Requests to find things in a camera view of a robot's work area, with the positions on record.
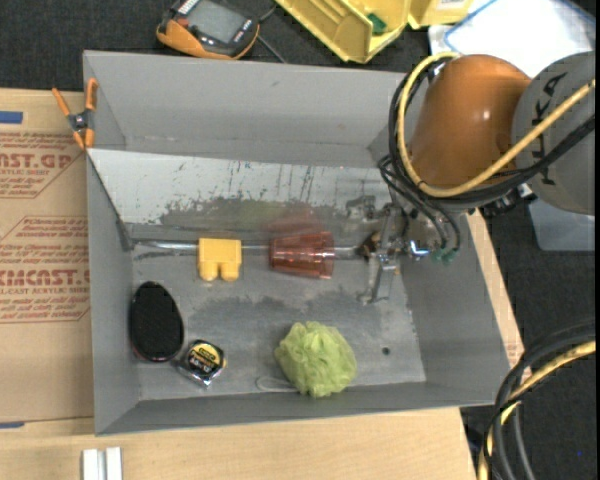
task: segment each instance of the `orange device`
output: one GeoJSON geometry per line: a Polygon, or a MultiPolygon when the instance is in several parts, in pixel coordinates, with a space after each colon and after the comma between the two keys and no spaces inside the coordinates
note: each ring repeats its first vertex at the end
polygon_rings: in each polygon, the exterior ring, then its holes
{"type": "Polygon", "coordinates": [[[239,59],[255,43],[258,18],[216,0],[177,0],[164,13],[156,35],[193,57],[239,59]]]}

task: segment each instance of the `cardboard sheet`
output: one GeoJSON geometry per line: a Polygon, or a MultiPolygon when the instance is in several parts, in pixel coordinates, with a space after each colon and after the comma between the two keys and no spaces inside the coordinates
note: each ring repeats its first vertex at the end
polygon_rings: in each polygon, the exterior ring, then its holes
{"type": "Polygon", "coordinates": [[[22,112],[0,124],[0,423],[90,416],[84,152],[51,91],[0,89],[0,111],[22,112]]]}

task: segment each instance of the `green loofah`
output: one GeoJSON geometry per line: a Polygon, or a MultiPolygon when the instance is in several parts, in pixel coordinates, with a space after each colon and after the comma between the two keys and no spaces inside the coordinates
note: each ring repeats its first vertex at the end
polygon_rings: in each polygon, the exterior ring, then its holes
{"type": "Polygon", "coordinates": [[[287,379],[313,398],[339,393],[358,373],[353,350],[335,327],[297,322],[274,352],[287,379]]]}

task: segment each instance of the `yellow block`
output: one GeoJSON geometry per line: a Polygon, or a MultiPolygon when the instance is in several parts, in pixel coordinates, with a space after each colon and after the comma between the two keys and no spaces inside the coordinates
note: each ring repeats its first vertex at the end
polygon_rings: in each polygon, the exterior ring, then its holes
{"type": "Polygon", "coordinates": [[[240,276],[242,249],[240,240],[201,238],[198,243],[198,273],[205,281],[220,277],[235,281],[240,276]]]}

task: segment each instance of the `white label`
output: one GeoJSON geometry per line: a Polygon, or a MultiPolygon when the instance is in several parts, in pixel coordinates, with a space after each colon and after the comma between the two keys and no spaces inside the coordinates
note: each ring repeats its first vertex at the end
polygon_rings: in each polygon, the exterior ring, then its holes
{"type": "Polygon", "coordinates": [[[467,4],[467,0],[440,0],[436,10],[462,9],[467,4]]]}

